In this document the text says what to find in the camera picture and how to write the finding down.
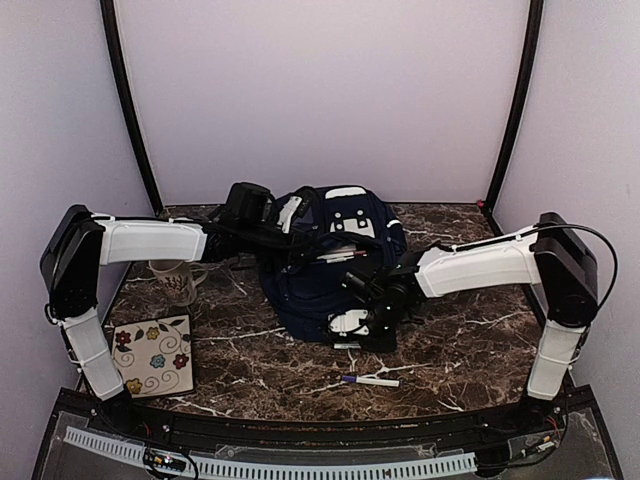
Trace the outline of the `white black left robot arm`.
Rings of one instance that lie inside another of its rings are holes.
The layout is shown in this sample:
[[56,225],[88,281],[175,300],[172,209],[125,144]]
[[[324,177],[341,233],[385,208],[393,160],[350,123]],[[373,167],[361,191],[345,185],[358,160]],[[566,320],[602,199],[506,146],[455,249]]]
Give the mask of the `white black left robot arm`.
[[147,261],[217,263],[237,253],[287,254],[309,238],[275,225],[232,228],[211,220],[158,219],[94,213],[75,204],[63,215],[39,260],[47,300],[44,315],[61,329],[71,361],[101,402],[103,421],[120,436],[141,427],[104,333],[100,307],[103,273]]

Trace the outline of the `black capped white marker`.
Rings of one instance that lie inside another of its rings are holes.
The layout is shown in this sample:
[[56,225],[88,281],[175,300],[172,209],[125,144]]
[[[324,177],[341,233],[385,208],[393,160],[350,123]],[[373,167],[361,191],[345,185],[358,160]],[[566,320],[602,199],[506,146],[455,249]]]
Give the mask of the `black capped white marker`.
[[334,343],[333,348],[336,350],[360,349],[360,345],[354,342]]

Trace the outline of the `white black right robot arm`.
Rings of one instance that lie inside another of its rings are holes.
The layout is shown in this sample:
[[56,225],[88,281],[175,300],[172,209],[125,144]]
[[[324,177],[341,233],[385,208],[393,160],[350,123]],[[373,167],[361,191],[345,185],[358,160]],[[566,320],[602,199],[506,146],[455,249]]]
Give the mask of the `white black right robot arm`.
[[570,224],[555,212],[510,234],[462,245],[432,244],[408,251],[392,266],[342,280],[363,308],[331,316],[329,331],[341,337],[382,339],[417,304],[448,294],[502,285],[539,285],[547,310],[530,370],[528,396],[510,413],[521,434],[534,432],[549,416],[581,342],[610,296],[598,286],[598,263],[579,237],[600,232]]

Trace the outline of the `red capped white marker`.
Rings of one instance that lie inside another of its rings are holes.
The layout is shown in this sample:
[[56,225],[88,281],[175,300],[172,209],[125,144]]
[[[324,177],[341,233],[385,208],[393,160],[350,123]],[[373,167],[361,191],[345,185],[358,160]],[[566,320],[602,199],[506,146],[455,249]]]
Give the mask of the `red capped white marker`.
[[317,258],[317,260],[326,263],[339,263],[353,260],[359,257],[366,257],[367,255],[368,253],[364,250],[354,250],[321,255]]

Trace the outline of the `navy blue backpack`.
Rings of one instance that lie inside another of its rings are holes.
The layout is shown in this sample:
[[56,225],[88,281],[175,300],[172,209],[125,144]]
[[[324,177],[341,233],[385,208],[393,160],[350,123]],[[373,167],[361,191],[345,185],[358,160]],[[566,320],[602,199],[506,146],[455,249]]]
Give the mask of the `navy blue backpack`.
[[[389,204],[358,185],[301,187],[275,200],[276,226],[315,235],[304,250],[263,257],[259,281],[281,325],[295,339],[328,342],[328,318],[363,304],[341,283],[351,269],[394,265],[407,250],[403,227]],[[366,257],[326,263],[318,255],[354,244]]]

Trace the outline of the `purple capped white marker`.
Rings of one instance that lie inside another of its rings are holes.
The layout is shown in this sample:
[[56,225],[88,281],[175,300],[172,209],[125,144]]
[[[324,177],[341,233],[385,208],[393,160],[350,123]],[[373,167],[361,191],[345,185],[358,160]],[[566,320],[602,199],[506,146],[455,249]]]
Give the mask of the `purple capped white marker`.
[[383,386],[389,388],[399,388],[401,382],[395,379],[381,379],[357,375],[342,375],[341,380],[346,383],[363,384],[370,386]]

